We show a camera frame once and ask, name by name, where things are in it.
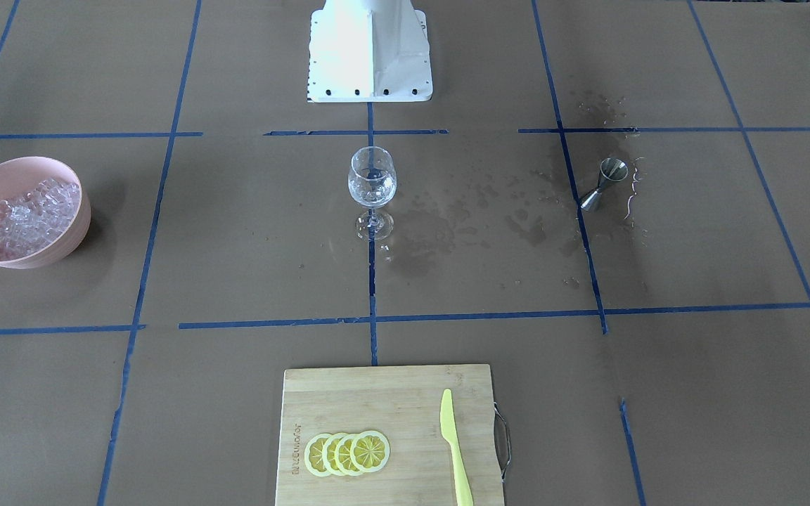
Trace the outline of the clear wine glass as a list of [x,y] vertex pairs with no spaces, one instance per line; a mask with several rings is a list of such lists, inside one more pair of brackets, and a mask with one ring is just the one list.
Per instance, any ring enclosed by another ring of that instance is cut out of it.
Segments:
[[356,234],[365,241],[388,238],[394,218],[385,210],[397,191],[397,173],[388,150],[359,148],[351,157],[347,185],[351,198],[363,208],[356,218]]

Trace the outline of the steel jigger cup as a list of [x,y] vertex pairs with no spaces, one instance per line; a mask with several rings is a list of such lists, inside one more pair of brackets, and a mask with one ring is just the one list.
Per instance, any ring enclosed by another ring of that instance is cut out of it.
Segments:
[[617,183],[624,181],[628,174],[628,164],[621,158],[608,157],[599,163],[596,186],[585,193],[579,208],[583,212],[593,212],[598,208],[604,192]]

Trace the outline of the bamboo cutting board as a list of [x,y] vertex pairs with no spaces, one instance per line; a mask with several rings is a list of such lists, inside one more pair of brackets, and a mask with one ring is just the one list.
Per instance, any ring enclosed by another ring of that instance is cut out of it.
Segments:
[[[486,364],[302,368],[284,373],[277,505],[456,505],[449,446],[440,434],[444,389],[475,505],[505,502]],[[379,472],[318,477],[305,467],[319,433],[379,430],[391,455]]]

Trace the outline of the pink bowl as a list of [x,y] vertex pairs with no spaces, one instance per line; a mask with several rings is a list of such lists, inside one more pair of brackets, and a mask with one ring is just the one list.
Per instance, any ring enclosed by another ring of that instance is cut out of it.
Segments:
[[41,268],[77,249],[92,221],[90,199],[71,168],[31,156],[0,164],[0,266]]

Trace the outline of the pile of clear ice cubes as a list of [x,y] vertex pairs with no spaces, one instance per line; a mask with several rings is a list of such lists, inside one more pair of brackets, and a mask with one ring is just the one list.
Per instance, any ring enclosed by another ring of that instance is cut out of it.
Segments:
[[78,183],[49,177],[32,191],[0,200],[0,261],[35,254],[70,227],[81,204]]

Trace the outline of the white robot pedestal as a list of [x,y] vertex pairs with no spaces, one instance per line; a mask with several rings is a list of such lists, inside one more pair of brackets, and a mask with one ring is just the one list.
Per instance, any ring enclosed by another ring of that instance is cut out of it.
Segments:
[[309,29],[309,102],[432,99],[427,16],[411,1],[327,1]]

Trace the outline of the yellow plastic knife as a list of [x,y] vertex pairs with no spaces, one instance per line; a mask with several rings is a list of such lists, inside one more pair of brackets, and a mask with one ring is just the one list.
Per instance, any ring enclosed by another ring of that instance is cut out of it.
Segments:
[[473,499],[473,493],[472,490],[470,490],[468,474],[464,467],[456,420],[454,419],[453,394],[450,389],[444,389],[442,391],[438,414],[440,434],[449,446],[456,505],[475,505],[475,499]]

